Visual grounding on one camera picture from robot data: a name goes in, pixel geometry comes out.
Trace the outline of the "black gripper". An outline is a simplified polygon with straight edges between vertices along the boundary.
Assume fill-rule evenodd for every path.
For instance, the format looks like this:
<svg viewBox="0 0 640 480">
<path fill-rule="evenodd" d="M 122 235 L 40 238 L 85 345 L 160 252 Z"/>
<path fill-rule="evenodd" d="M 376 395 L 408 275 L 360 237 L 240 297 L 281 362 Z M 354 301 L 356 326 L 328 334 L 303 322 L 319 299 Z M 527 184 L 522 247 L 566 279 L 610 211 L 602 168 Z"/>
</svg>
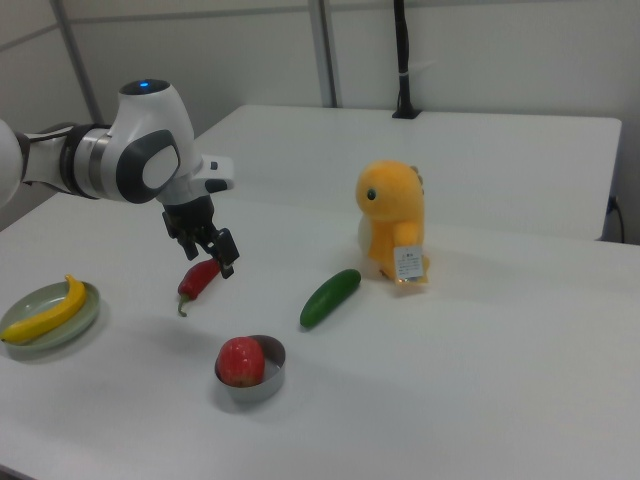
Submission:
<svg viewBox="0 0 640 480">
<path fill-rule="evenodd" d="M 197 245 L 213 244 L 216 229 L 213 225 L 214 205 L 210 196 L 201 196 L 179 205 L 165 205 L 162 214 L 169 236 L 183 248 L 188 260 L 199 255 Z M 227 228 L 217 232 L 214 241 L 221 274 L 228 279 L 234 273 L 234 262 L 240 254 Z"/>
</svg>

